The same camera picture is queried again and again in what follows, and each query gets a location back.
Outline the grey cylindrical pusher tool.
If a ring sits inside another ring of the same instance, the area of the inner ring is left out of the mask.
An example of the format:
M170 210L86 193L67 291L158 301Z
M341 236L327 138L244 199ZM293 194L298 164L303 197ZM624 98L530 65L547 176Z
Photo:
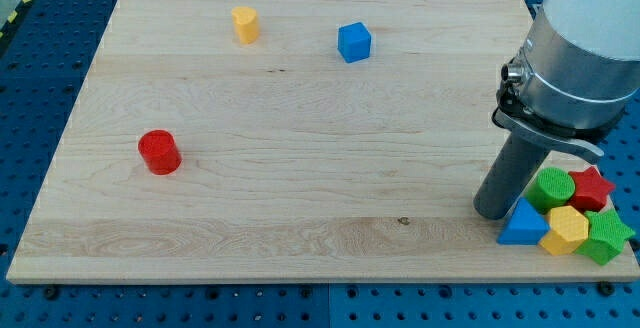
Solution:
M475 210L487 219L503 218L548 154L511 133L474 196Z

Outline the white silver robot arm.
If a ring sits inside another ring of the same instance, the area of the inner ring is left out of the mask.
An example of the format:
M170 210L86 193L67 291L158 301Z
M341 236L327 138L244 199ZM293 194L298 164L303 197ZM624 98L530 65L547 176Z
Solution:
M639 0L543 0L501 68L493 122L509 131L473 199L500 219L552 151L594 164L639 89Z

